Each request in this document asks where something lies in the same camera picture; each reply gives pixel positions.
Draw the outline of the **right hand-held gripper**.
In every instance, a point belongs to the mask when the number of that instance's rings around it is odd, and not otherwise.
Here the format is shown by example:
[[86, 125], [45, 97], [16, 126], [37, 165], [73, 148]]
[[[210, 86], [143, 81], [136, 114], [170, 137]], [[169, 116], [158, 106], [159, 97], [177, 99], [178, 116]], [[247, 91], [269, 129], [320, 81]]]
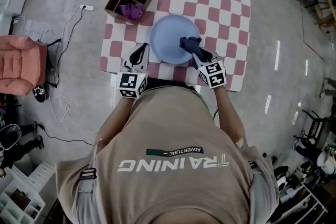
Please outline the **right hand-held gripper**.
[[[198, 68], [198, 74], [201, 80], [208, 85], [210, 89], [214, 89], [226, 84], [226, 70], [223, 61], [217, 61], [203, 65], [204, 57], [196, 53], [192, 53], [193, 66]], [[216, 52], [210, 52], [209, 60], [219, 60]]]

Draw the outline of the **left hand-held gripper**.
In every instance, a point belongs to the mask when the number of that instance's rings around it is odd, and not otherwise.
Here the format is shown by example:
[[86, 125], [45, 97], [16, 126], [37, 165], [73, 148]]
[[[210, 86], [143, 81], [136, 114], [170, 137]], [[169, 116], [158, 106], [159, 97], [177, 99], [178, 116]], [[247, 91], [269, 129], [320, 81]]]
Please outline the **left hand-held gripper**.
[[117, 74], [117, 89], [124, 98], [138, 99], [148, 85], [150, 46], [136, 45], [124, 56], [121, 71]]

